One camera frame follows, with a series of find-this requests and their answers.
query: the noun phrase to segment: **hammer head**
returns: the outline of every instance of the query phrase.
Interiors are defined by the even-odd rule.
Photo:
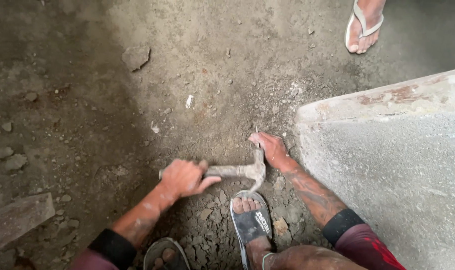
[[[266,180],[264,150],[260,148],[254,150],[254,164],[247,166],[245,173],[247,178],[254,179],[256,181],[249,190],[249,193],[255,192]]]

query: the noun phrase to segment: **dirt floor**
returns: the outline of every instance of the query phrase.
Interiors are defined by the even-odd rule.
[[[343,43],[350,1],[0,1],[0,148],[28,158],[12,171],[0,161],[0,207],[50,192],[58,211],[0,258],[66,269],[172,159],[250,163],[256,126],[296,158],[300,105],[454,69],[455,23],[431,15],[455,8],[421,3],[388,1],[380,42],[359,56]],[[131,72],[122,55],[136,46],[150,58]],[[195,269],[242,268],[229,200],[251,184],[226,180],[181,200],[146,244],[171,236]],[[328,246],[279,172],[260,193],[289,226],[278,250]]]

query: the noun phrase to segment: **hammer handle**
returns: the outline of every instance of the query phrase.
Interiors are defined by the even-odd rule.
[[[204,173],[203,177],[221,176],[221,177],[239,177],[243,176],[244,166],[210,166]],[[165,169],[159,171],[159,179],[163,178]]]

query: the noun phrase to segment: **forearm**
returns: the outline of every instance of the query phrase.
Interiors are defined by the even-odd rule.
[[[334,215],[347,209],[334,192],[310,176],[295,160],[290,158],[280,170],[291,181],[321,230]]]
[[[161,213],[175,201],[176,198],[165,187],[158,185],[138,205],[119,218],[112,225],[112,230],[138,249],[144,238],[151,233]]]

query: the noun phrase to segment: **black wristband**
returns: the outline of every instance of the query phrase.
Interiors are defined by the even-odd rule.
[[[324,226],[322,235],[334,247],[341,236],[350,228],[365,222],[351,209],[344,209],[334,215]]]
[[[89,249],[112,262],[119,270],[131,266],[137,251],[124,237],[111,229],[104,229],[89,245]]]

